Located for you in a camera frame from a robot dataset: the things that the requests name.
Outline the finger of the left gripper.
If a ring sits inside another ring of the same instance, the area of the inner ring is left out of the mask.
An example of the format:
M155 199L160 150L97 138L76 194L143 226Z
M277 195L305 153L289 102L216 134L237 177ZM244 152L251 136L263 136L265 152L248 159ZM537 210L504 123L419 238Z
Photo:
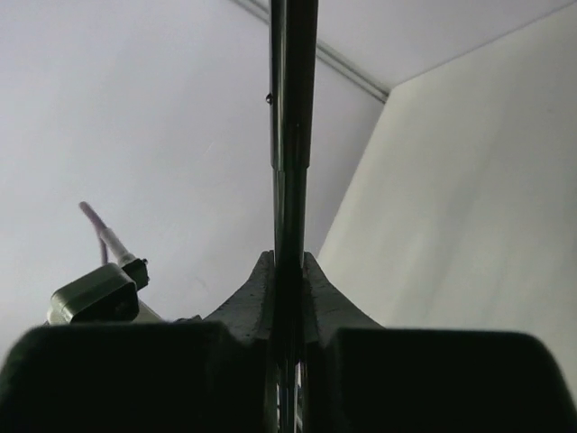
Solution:
M306 344L328 345L340 329L383 329L327 279L311 253L304 254L302 318Z
M205 322L222 323L232 337L243 345L268 341L274 316L274 253L261 253L248 280Z

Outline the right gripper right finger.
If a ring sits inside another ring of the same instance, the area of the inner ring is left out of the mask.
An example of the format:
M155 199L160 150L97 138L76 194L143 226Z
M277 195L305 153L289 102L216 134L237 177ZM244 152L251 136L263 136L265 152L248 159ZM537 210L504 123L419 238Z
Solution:
M560 368L521 333L341 329L310 372L313 432L574 432Z

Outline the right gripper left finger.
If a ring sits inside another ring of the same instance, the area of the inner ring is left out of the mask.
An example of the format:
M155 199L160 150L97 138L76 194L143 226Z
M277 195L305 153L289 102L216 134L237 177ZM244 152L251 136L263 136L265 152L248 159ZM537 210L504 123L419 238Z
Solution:
M1 371L4 432L267 432L265 360L219 323L36 327Z

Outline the black folding umbrella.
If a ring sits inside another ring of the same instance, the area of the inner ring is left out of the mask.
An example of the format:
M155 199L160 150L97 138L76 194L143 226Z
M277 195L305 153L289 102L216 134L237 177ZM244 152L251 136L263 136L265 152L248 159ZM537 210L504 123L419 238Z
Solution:
M279 369L279 429L297 429L297 365L307 169L316 67L316 1L270 2L270 122L274 203L274 342Z

